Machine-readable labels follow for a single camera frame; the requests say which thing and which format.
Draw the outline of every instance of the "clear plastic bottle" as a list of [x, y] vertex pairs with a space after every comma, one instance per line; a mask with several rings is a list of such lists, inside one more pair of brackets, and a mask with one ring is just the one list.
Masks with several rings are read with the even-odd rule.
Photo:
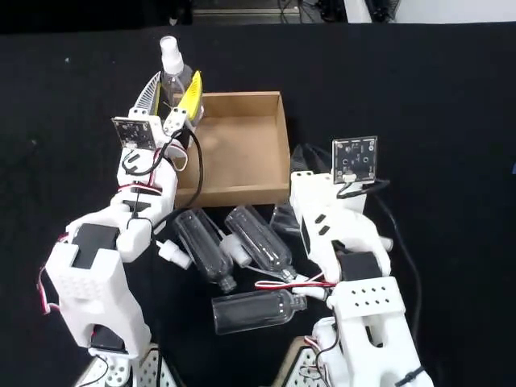
[[218, 245], [220, 239], [203, 210], [187, 210], [177, 216], [173, 226], [199, 272], [208, 282], [217, 283], [224, 293], [231, 292], [236, 282], [231, 276], [233, 261]]
[[211, 305], [215, 333], [226, 335], [285, 324], [297, 310], [306, 309], [306, 298], [281, 289], [213, 298]]
[[279, 273], [286, 281], [296, 277], [289, 248], [253, 207], [236, 207], [226, 225], [262, 270]]
[[163, 63], [161, 87], [163, 87], [170, 106], [175, 107], [190, 86], [194, 72], [183, 62], [176, 38], [164, 36], [160, 40], [160, 46], [161, 62]]

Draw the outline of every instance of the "bottle cap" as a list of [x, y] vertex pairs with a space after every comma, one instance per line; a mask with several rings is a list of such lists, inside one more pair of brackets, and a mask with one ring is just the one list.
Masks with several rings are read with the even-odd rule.
[[185, 64], [183, 63], [183, 57], [179, 52], [176, 38], [173, 36], [164, 36], [160, 40], [160, 46], [163, 70], [167, 74], [180, 74], [183, 71]]

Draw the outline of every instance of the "black fabric surface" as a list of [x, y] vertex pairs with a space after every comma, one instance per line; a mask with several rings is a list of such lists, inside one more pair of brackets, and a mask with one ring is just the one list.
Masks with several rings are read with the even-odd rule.
[[[379, 176], [392, 181], [382, 196], [422, 274], [422, 362], [437, 385], [514, 385], [512, 23], [0, 38], [2, 385], [71, 385], [89, 361], [59, 314], [41, 315], [35, 279], [65, 225], [114, 193], [120, 149], [110, 118], [126, 114], [160, 69], [158, 41], [167, 34], [203, 71], [206, 91], [280, 90], [292, 149], [379, 136]], [[38, 145], [22, 158], [31, 139]], [[366, 213], [393, 235], [373, 202]], [[316, 273], [299, 242], [288, 242], [298, 271]], [[412, 277], [396, 248], [391, 258], [410, 316]], [[217, 337], [210, 298], [220, 292], [195, 268], [182, 272], [151, 252], [126, 268], [166, 360], [188, 386], [270, 383], [292, 338], [329, 314], [309, 300], [283, 327]], [[256, 278], [235, 270], [239, 292]]]

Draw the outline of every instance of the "brown box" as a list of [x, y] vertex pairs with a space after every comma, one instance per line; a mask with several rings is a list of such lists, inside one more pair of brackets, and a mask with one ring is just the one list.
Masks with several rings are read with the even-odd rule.
[[[204, 184], [195, 206], [280, 203], [289, 197], [290, 151], [281, 95], [277, 91], [207, 93], [196, 130], [202, 147]], [[185, 204], [198, 183], [198, 156], [179, 173], [176, 204]]]

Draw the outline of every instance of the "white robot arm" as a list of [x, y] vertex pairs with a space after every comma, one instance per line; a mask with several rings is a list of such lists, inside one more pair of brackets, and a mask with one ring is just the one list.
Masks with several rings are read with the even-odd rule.
[[[359, 140], [366, 144], [366, 152], [375, 152], [376, 138]], [[361, 145], [356, 152], [346, 147], [345, 160], [360, 163], [364, 156]], [[339, 176], [343, 176], [343, 170], [352, 175], [346, 193], [359, 193], [367, 186], [356, 181], [349, 167], [342, 170], [342, 164], [335, 164], [342, 160], [335, 149], [334, 144], [333, 177], [311, 171], [291, 176], [290, 204], [301, 227], [306, 253], [326, 280], [337, 284], [327, 299], [334, 317], [323, 318], [313, 330], [321, 348], [318, 369], [327, 369], [322, 377], [331, 387], [433, 386], [419, 362], [396, 279], [389, 277], [387, 243], [362, 214], [366, 195], [338, 198], [343, 185], [333, 184], [337, 172]], [[371, 165], [365, 167], [371, 173]]]
[[[203, 113], [197, 73], [162, 125], [160, 117], [151, 114], [159, 79], [158, 73], [150, 80], [128, 117], [113, 119], [123, 145], [117, 194], [108, 207], [71, 222], [45, 266], [77, 345], [125, 370], [122, 377], [106, 376], [112, 387], [127, 382], [129, 370], [139, 369], [151, 347], [151, 332], [127, 286], [123, 263], [136, 260], [165, 226], [177, 188], [173, 158], [186, 155]], [[165, 243], [174, 252], [167, 258], [187, 268], [189, 257], [170, 248], [171, 243]]]

